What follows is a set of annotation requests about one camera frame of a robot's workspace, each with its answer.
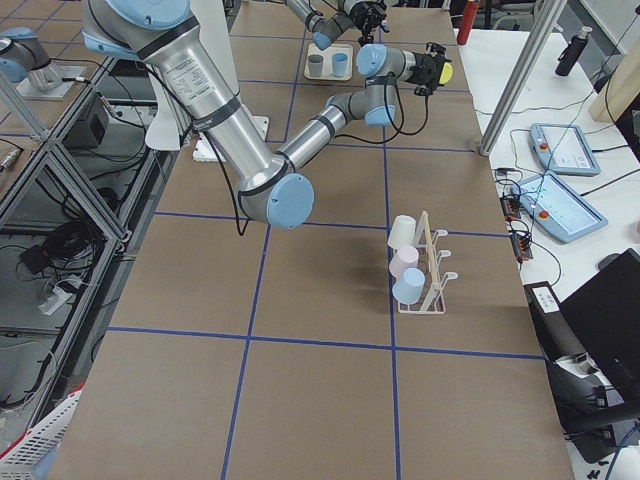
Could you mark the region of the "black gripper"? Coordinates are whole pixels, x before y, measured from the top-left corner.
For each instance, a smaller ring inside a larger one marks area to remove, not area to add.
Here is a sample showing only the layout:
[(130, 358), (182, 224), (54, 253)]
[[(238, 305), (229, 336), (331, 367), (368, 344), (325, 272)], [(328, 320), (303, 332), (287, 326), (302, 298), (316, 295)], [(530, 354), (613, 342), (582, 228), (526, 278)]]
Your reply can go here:
[(374, 42), (372, 29), (388, 29), (387, 5), (384, 2), (356, 2), (352, 6), (352, 21), (361, 30), (358, 43), (367, 45)]
[(415, 93), (433, 93), (438, 87), (438, 79), (442, 65), (448, 62), (446, 48), (435, 42), (425, 45), (424, 53), (413, 52), (414, 65), (408, 70), (412, 72), (407, 79), (415, 85)]

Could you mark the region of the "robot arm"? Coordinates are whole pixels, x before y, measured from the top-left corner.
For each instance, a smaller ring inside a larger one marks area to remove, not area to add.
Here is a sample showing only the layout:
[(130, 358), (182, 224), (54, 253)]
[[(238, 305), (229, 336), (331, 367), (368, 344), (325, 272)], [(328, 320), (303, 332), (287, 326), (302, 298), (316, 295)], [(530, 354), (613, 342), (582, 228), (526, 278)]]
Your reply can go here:
[(249, 218), (294, 229), (309, 217), (315, 199), (299, 170), (353, 120), (387, 126), (395, 118), (400, 82), (430, 96), (448, 83), (453, 67), (446, 50), (428, 43), (423, 53), (366, 43), (356, 66), (362, 90), (336, 94), (288, 143), (271, 151), (200, 40), (200, 24), (187, 1), (86, 1), (83, 36), (88, 49), (141, 61), (159, 71), (168, 92), (220, 156), (239, 175), (238, 205)]
[(321, 51), (331, 47), (350, 29), (360, 31), (360, 46), (374, 41), (373, 31), (377, 28), (389, 32), (387, 6), (383, 1), (338, 1), (329, 18), (316, 10), (310, 1), (291, 0), (284, 4), (304, 23), (315, 46)]

